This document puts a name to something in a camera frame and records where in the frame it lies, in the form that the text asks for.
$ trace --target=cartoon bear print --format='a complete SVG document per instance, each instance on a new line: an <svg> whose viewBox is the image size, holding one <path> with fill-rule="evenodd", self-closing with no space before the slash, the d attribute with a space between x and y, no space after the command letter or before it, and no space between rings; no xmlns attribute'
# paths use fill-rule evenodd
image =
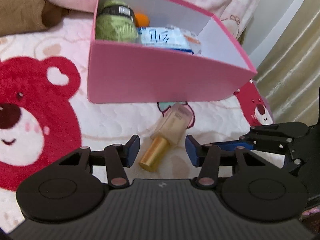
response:
<svg viewBox="0 0 320 240"><path fill-rule="evenodd" d="M158 102L158 109L159 111L162 113L162 116L164 117L165 114L168 112L168 110L170 109L171 106L173 106L176 102ZM196 118L195 118L195 112L193 111L193 109L191 108L191 106L189 106L187 101L184 102L178 102L180 104L182 104L185 108L187 108L190 112L192 112L192 119L187 127L187 129L193 127L195 125L196 122Z"/></svg>
<svg viewBox="0 0 320 240"><path fill-rule="evenodd" d="M240 18L236 15L231 15L230 18L225 18L221 20L228 31L231 32L234 38L238 38L239 35L239 24Z"/></svg>
<svg viewBox="0 0 320 240"><path fill-rule="evenodd" d="M80 86L80 75L63 57L16 57L0 66L0 188L15 191L28 176L81 146L68 101ZM49 81L52 68L66 84Z"/></svg>
<svg viewBox="0 0 320 240"><path fill-rule="evenodd" d="M251 126L273 123L272 117L252 80L237 90L234 95L240 103L244 117Z"/></svg>

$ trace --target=yarn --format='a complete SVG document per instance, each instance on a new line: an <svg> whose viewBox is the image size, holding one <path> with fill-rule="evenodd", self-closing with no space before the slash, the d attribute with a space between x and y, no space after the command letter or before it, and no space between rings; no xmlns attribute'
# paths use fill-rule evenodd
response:
<svg viewBox="0 0 320 240"><path fill-rule="evenodd" d="M136 18L136 27L149 27L150 24L150 20L148 18L147 15L142 14L142 13L136 13L134 14L135 18Z"/></svg>
<svg viewBox="0 0 320 240"><path fill-rule="evenodd" d="M128 6L117 0L106 1L103 8L112 5ZM125 16L101 14L96 19L96 39L108 41L135 42L138 37L134 22Z"/></svg>

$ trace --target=heart-shaped inner ear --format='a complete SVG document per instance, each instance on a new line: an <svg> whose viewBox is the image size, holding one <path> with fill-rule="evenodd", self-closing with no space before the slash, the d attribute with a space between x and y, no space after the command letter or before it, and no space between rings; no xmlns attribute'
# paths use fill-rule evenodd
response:
<svg viewBox="0 0 320 240"><path fill-rule="evenodd" d="M57 67L49 67L47 71L47 79L53 85L65 86L69 83L67 75L62 74Z"/></svg>

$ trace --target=black yarn label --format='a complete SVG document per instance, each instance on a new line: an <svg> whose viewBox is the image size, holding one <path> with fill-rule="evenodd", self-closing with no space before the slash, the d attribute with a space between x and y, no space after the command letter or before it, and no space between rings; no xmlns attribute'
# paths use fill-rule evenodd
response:
<svg viewBox="0 0 320 240"><path fill-rule="evenodd" d="M135 20L134 12L132 11L132 9L130 7L125 6L125 5L107 6L98 14L98 16L103 15L103 14L127 17L128 19L132 20L133 22Z"/></svg>

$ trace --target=green yarn ball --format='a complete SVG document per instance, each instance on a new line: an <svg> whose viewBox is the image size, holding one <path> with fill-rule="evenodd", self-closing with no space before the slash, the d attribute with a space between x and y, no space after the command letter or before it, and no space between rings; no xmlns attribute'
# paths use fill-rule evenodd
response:
<svg viewBox="0 0 320 240"><path fill-rule="evenodd" d="M117 0L106 1L103 7L111 5L124 5ZM96 39L108 41L134 42L138 37L136 26L132 20L123 16L100 15L96 19Z"/></svg>

